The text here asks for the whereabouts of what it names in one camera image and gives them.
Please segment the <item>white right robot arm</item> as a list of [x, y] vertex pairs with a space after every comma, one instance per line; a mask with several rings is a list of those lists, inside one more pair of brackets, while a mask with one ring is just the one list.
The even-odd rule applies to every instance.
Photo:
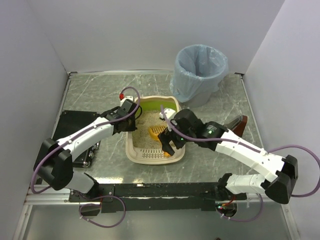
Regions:
[[219, 184], [234, 195], [265, 194], [279, 204], [288, 204], [298, 179], [298, 160], [269, 153], [255, 146], [231, 129], [215, 121], [202, 122], [193, 111], [178, 112], [161, 108], [159, 117], [167, 127], [158, 135], [162, 150], [173, 156], [187, 142], [229, 156], [250, 167], [256, 173], [237, 175], [226, 173]]

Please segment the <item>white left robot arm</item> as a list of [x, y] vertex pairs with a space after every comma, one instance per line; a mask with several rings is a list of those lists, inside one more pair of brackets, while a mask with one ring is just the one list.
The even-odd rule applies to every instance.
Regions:
[[119, 106], [103, 112], [77, 132], [58, 140], [46, 139], [34, 164], [31, 184], [39, 176], [56, 191], [67, 188], [95, 195], [99, 188], [98, 182], [85, 172], [75, 172], [73, 162], [103, 139], [135, 131], [135, 114], [138, 109], [139, 104], [134, 102], [132, 96], [125, 97]]

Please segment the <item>brown wooden metronome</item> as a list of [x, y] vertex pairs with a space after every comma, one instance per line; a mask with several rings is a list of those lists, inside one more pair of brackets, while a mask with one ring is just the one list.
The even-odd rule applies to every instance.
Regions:
[[231, 122], [225, 123], [224, 126], [235, 133], [238, 137], [243, 137], [248, 117], [246, 115], [239, 115], [234, 118]]

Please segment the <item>orange plastic litter scoop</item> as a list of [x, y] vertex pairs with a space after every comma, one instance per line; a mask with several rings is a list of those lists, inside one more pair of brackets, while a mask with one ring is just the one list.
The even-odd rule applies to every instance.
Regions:
[[[168, 130], [167, 126], [153, 125], [153, 126], [148, 127], [147, 131], [149, 133], [150, 138], [159, 144], [161, 150], [162, 150], [162, 144], [161, 144], [162, 141], [159, 139], [159, 135], [161, 133], [165, 132], [165, 136], [169, 137], [169, 138], [167, 138], [167, 141], [169, 142], [169, 144], [173, 148], [173, 140], [171, 138], [170, 131]], [[172, 155], [164, 155], [164, 156], [166, 158], [172, 157]]]

